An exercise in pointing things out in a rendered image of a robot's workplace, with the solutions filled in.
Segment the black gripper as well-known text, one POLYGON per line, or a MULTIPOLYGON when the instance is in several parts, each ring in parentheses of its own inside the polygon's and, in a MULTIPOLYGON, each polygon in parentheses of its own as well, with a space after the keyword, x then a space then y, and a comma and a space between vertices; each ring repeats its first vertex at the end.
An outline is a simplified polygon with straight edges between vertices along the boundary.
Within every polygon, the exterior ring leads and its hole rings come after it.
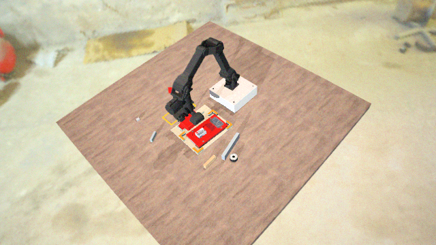
POLYGON ((193 106, 193 101, 191 100, 191 103, 187 104, 187 105, 183 105, 183 109, 186 109, 188 114, 191 114, 191 118, 189 119, 189 121, 194 124, 197 125, 198 123, 202 122, 204 120, 204 115, 202 115, 200 112, 194 112, 193 110, 195 109, 195 107, 193 106))

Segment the tan rectangular block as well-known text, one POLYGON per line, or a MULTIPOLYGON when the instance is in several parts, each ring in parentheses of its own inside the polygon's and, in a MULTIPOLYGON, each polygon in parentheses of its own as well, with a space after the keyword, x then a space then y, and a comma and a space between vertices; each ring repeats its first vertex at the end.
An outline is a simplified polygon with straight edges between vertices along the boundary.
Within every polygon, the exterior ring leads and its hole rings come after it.
POLYGON ((203 164, 204 168, 206 169, 215 159, 216 156, 213 155, 205 164, 203 164))

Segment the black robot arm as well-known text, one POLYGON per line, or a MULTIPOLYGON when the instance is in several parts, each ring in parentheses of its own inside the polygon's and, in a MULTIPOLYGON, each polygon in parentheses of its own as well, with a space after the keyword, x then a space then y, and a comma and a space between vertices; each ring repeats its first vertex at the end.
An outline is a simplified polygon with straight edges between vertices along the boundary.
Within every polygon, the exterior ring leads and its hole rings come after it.
POLYGON ((223 42, 212 37, 202 41, 202 43, 196 47, 196 51, 190 62, 187 64, 184 72, 178 75, 173 81, 170 92, 173 98, 167 102, 165 109, 169 114, 173 115, 178 122, 183 122, 185 117, 188 117, 186 109, 183 109, 182 107, 183 105, 191 103, 190 92, 193 90, 191 88, 193 77, 206 56, 213 54, 216 58, 221 68, 219 74, 222 78, 225 78, 224 86, 226 88, 233 91, 239 85, 237 81, 240 78, 240 74, 230 67, 223 53, 223 49, 223 42), (175 91, 178 91, 178 93, 175 91))

